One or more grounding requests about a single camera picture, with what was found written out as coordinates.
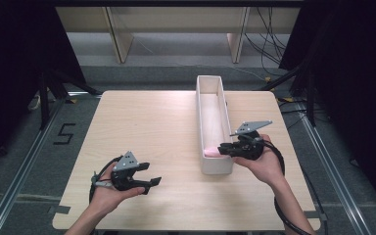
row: floor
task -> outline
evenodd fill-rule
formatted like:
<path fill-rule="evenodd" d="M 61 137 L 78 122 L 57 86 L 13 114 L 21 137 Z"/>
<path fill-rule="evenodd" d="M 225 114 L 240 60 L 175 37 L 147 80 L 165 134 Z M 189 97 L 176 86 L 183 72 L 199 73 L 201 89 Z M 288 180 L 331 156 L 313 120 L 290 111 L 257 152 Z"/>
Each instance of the floor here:
<path fill-rule="evenodd" d="M 240 63 L 233 64 L 223 34 L 135 34 L 129 56 L 118 64 L 106 33 L 70 33 L 69 38 L 89 85 L 100 89 L 194 89 L 195 74 L 221 74 L 224 89 L 259 89 L 267 77 L 275 79 L 288 35 L 277 35 L 276 45 L 265 42 L 265 35 L 248 35 L 258 47 L 273 55 L 262 56 L 245 40 Z M 291 81 L 276 87 L 276 97 L 290 97 Z M 376 194 L 362 170 L 351 161 L 351 152 L 343 144 L 317 100 L 316 127 L 306 120 L 304 103 L 279 103 L 285 124 L 305 170 L 312 198 L 322 218 L 318 234 L 376 234 Z M 7 143 L 0 156 L 0 234 L 62 234 L 52 227 L 52 218 L 68 182 L 75 158 L 98 105 L 98 99 L 80 97 L 60 104 L 52 102 L 56 112 L 46 133 L 38 131 L 40 112 L 37 100 L 30 113 Z M 60 136 L 63 128 L 73 133 L 69 144 Z M 37 143 L 37 137 L 43 137 Z M 14 185 L 14 178 L 21 179 Z M 120 234 L 165 234 L 163 232 L 120 232 Z M 220 235 L 221 232 L 183 235 Z M 281 231 L 253 231 L 257 234 L 282 234 Z"/>

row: metal track on floor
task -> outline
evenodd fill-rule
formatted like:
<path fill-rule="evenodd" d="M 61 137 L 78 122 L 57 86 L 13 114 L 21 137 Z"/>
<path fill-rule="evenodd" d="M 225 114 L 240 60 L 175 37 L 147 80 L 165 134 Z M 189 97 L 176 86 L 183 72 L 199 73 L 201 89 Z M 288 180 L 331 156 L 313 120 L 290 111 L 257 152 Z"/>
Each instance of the metal track on floor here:
<path fill-rule="evenodd" d="M 297 104 L 297 108 L 298 110 L 304 110 L 306 107 L 302 104 Z M 357 206 L 340 172 L 338 171 L 331 156 L 326 150 L 326 147 L 323 144 L 323 141 L 319 133 L 317 132 L 316 127 L 311 125 L 310 121 L 306 118 L 306 115 L 300 114 L 300 116 L 303 120 L 310 140 L 312 141 L 313 146 L 315 147 L 316 152 L 318 153 L 319 158 L 322 161 L 322 164 L 331 180 L 332 185 L 335 188 L 335 191 L 337 192 L 337 195 L 348 215 L 348 218 L 350 219 L 354 231 L 359 235 L 371 234 L 371 231 L 366 224 L 361 210 Z"/>
<path fill-rule="evenodd" d="M 14 205 L 14 202 L 20 193 L 27 176 L 29 175 L 30 170 L 32 169 L 37 156 L 42 149 L 42 146 L 45 143 L 45 139 L 48 133 L 51 130 L 52 124 L 59 113 L 61 107 L 66 102 L 64 99 L 57 100 L 54 104 L 54 107 L 51 111 L 50 118 L 44 128 L 38 131 L 38 134 L 35 137 L 34 142 L 32 143 L 31 148 L 29 149 L 27 155 L 25 156 L 23 163 L 18 169 L 17 174 L 15 175 L 11 185 L 4 194 L 0 202 L 0 230 L 8 217 L 8 214 Z"/>

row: gray floor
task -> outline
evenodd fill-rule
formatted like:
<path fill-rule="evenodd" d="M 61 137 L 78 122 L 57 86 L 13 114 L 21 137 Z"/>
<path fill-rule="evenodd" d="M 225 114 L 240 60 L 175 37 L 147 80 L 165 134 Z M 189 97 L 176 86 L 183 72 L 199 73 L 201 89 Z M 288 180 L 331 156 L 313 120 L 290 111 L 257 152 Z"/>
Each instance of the gray floor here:
<path fill-rule="evenodd" d="M 278 35 L 287 43 L 288 35 Z M 239 64 L 231 63 L 228 43 L 223 34 L 136 34 L 125 64 L 116 62 L 110 36 L 103 33 L 69 35 L 77 58 L 89 85 L 100 89 L 181 89 L 194 90 L 199 74 L 221 75 L 226 90 L 254 90 L 264 86 L 265 77 L 271 73 L 284 73 L 277 64 L 261 57 L 245 41 Z M 254 41 L 263 41 L 259 35 L 250 35 Z M 273 47 L 266 51 L 274 54 Z M 291 81 L 276 87 L 277 97 L 289 97 Z M 77 90 L 68 86 L 70 91 Z M 75 158 L 87 128 L 97 108 L 98 99 L 78 99 L 63 104 L 49 130 L 42 149 L 22 185 L 0 234 L 62 234 L 52 227 L 54 208 L 58 205 L 68 182 Z M 308 175 L 312 198 L 319 211 L 324 210 L 324 224 L 318 234 L 356 234 L 343 202 L 339 198 L 319 154 L 309 138 L 305 126 L 305 113 L 290 112 L 299 109 L 297 104 L 280 107 L 285 124 L 303 170 Z M 342 175 L 343 181 L 365 218 L 370 234 L 376 234 L 376 193 L 362 173 L 350 164 L 351 152 L 338 135 L 334 124 L 323 111 L 321 101 L 316 104 L 316 131 L 322 137 L 331 159 Z M 66 141 L 59 136 L 65 123 L 65 132 L 73 137 L 68 145 L 54 145 Z M 40 125 L 40 111 L 32 110 L 7 143 L 8 154 L 0 156 L 0 201 L 7 192 L 23 159 L 33 144 Z M 163 232 L 120 232 L 126 235 L 165 234 Z M 221 235 L 223 233 L 188 233 L 183 235 Z M 271 232 L 264 234 L 281 234 Z"/>

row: pink object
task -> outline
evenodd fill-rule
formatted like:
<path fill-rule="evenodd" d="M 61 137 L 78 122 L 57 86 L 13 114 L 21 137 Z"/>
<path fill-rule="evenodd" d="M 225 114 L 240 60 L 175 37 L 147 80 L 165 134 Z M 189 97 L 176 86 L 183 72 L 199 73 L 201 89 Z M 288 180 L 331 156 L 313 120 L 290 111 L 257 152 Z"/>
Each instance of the pink object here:
<path fill-rule="evenodd" d="M 224 158 L 226 155 L 221 155 L 216 147 L 208 147 L 204 150 L 204 155 L 208 158 Z"/>

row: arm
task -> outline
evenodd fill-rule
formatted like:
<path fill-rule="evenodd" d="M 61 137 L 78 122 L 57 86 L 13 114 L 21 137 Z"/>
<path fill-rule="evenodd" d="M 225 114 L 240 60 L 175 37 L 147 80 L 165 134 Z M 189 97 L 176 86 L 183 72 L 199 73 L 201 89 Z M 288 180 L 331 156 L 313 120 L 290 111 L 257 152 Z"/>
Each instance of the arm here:
<path fill-rule="evenodd" d="M 262 135 L 261 137 L 266 141 L 270 141 L 267 135 Z M 264 147 L 260 158 L 255 161 L 239 157 L 233 158 L 233 160 L 234 163 L 248 168 L 258 180 L 270 186 L 279 208 L 293 224 L 309 234 L 315 234 L 288 181 L 284 177 L 280 163 L 272 150 Z M 286 225 L 285 230 L 288 235 L 296 234 Z"/>
<path fill-rule="evenodd" d="M 112 168 L 116 163 L 111 164 L 101 180 L 110 178 Z M 97 187 L 93 199 L 78 220 L 67 231 L 66 235 L 90 234 L 96 225 L 110 212 L 114 211 L 125 199 L 135 197 L 145 191 L 143 187 L 132 188 L 126 191 L 118 191 L 114 187 Z"/>

